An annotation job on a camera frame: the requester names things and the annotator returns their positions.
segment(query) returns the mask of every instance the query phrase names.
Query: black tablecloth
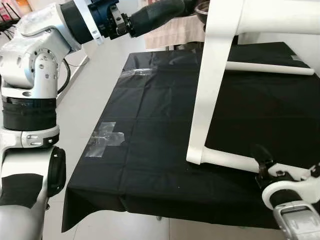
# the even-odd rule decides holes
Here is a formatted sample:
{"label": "black tablecloth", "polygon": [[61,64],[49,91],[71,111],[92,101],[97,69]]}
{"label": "black tablecloth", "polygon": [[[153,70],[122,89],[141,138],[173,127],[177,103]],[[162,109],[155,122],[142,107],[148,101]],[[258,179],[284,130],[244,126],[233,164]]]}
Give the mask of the black tablecloth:
{"label": "black tablecloth", "polygon": [[[86,147],[67,185],[63,231],[99,210],[277,227],[253,173],[186,162],[201,55],[129,56],[95,129],[116,122],[125,141],[102,157],[86,157]],[[229,60],[307,67],[284,43],[234,46]],[[320,157],[319,85],[316,75],[226,71],[206,146],[250,156],[259,143],[276,161],[309,168]]]}

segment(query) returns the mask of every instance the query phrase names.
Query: white wall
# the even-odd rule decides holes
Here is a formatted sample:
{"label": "white wall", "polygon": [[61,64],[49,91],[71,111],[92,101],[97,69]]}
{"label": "white wall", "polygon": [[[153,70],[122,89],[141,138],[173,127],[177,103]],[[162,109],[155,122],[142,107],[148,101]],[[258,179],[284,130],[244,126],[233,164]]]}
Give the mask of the white wall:
{"label": "white wall", "polygon": [[306,64],[320,76],[320,36],[287,33],[245,33],[240,44],[285,42]]}

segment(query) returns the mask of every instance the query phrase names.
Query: beige fabric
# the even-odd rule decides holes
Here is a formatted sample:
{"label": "beige fabric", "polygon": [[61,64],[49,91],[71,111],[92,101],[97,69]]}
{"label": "beige fabric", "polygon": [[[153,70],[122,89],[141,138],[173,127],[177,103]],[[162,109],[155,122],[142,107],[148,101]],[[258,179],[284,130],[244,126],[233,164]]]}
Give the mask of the beige fabric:
{"label": "beige fabric", "polygon": [[186,44],[190,42],[204,42],[204,24],[196,15],[177,17],[167,24],[144,35],[147,49]]}

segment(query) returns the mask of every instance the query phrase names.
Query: floor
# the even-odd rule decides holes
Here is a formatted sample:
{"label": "floor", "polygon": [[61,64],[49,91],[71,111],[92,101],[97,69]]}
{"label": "floor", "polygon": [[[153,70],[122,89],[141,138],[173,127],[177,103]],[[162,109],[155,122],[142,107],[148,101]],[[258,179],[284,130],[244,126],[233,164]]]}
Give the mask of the floor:
{"label": "floor", "polygon": [[[94,53],[57,109],[58,146],[67,152],[67,180],[112,92],[128,54],[144,51],[142,38],[107,40]],[[200,222],[100,211],[61,233],[65,191],[50,199],[43,240],[282,240],[277,230],[212,225]]]}

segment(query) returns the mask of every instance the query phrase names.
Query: metal bowl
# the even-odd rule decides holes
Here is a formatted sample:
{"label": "metal bowl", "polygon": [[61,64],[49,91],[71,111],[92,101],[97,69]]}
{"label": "metal bowl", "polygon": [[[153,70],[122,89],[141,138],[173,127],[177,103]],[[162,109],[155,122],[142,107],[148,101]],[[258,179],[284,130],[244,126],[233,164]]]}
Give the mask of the metal bowl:
{"label": "metal bowl", "polygon": [[198,6],[195,7],[195,14],[199,18],[199,20],[206,24],[207,23],[207,17],[209,12],[209,4],[210,1],[205,1],[203,3],[200,3]]}

